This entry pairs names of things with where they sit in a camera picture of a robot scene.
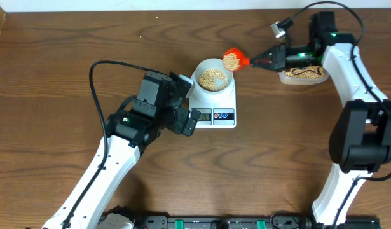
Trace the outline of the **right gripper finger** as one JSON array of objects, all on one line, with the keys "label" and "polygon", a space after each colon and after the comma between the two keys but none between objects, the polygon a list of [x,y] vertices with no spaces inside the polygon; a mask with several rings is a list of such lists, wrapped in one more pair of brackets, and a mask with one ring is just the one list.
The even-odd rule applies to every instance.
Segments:
[{"label": "right gripper finger", "polygon": [[250,65],[261,69],[275,69],[275,65],[271,60],[251,60]]},{"label": "right gripper finger", "polygon": [[272,46],[263,53],[257,54],[255,57],[250,59],[250,62],[269,62],[274,59],[277,46]]}]

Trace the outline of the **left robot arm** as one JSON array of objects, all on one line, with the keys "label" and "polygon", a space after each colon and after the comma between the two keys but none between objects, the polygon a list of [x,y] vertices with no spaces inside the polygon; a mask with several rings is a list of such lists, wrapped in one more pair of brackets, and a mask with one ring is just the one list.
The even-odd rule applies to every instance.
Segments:
[{"label": "left robot arm", "polygon": [[139,94],[109,116],[94,159],[44,228],[95,228],[117,187],[147,146],[167,128],[191,136],[200,112],[182,106],[195,87],[184,75],[145,73]]}]

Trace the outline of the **light grey round bowl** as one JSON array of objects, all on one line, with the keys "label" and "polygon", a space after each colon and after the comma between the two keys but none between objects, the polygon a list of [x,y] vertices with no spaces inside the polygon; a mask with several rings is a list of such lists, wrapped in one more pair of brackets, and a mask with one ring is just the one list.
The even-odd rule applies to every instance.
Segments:
[{"label": "light grey round bowl", "polygon": [[[208,69],[220,69],[224,71],[224,73],[228,77],[228,86],[221,91],[218,92],[210,92],[208,90],[203,89],[200,84],[199,84],[199,77],[201,73]],[[200,94],[200,95],[210,95],[212,97],[228,97],[230,93],[235,91],[235,80],[233,77],[233,73],[229,70],[227,70],[223,66],[223,61],[221,59],[217,58],[211,58],[211,59],[206,59],[202,61],[195,69],[193,72],[193,75],[191,76],[191,79],[195,82],[195,89],[194,92]]]}]

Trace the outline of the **clear plastic soybean container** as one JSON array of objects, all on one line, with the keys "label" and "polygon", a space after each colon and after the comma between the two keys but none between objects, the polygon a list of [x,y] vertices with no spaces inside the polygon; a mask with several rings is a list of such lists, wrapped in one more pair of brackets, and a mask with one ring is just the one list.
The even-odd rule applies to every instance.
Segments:
[{"label": "clear plastic soybean container", "polygon": [[300,68],[290,68],[279,72],[280,81],[285,85],[315,85],[326,81],[328,72],[322,66],[308,66]]}]

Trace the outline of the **soybeans in bowl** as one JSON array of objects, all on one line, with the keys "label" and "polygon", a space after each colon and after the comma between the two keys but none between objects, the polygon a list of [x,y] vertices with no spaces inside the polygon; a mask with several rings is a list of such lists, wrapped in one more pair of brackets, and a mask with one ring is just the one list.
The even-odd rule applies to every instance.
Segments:
[{"label": "soybeans in bowl", "polygon": [[200,86],[210,92],[224,90],[228,86],[228,77],[220,69],[208,69],[199,77]]}]

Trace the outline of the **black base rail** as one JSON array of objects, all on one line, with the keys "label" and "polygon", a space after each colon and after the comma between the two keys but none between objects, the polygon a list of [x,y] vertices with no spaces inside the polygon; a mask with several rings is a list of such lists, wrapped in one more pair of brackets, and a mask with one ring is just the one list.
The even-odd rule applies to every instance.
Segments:
[{"label": "black base rail", "polygon": [[98,228],[131,229],[311,229],[324,228],[312,216],[278,211],[271,216],[251,218],[172,217],[162,214],[133,214],[116,207],[100,217]]}]

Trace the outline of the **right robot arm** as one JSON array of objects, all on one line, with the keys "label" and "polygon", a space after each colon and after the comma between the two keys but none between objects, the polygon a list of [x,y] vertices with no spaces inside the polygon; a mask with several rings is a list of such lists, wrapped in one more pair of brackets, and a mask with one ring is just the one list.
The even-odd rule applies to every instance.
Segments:
[{"label": "right robot arm", "polygon": [[374,177],[391,161],[391,100],[374,84],[360,58],[360,39],[336,28],[334,13],[310,17],[308,44],[291,46],[287,30],[293,17],[271,29],[281,41],[251,58],[250,65],[275,72],[321,66],[331,77],[343,110],[329,138],[333,162],[327,181],[312,204],[307,228],[347,228],[347,210],[366,181],[382,182],[391,172]]}]

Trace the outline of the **white digital kitchen scale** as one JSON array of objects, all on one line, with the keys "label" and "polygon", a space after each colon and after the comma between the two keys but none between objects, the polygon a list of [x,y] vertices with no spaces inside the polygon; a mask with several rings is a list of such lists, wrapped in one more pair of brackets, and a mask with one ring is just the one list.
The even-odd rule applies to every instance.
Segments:
[{"label": "white digital kitchen scale", "polygon": [[189,108],[201,112],[196,128],[235,128],[237,125],[236,89],[228,97],[212,97],[192,92]]}]

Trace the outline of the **red plastic measuring scoop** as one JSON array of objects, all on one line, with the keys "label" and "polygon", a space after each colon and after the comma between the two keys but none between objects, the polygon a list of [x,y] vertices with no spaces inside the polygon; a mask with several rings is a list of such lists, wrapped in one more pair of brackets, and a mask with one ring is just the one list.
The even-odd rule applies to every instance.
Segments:
[{"label": "red plastic measuring scoop", "polygon": [[230,48],[223,55],[223,66],[231,71],[240,71],[245,66],[250,66],[250,59],[238,48]]}]

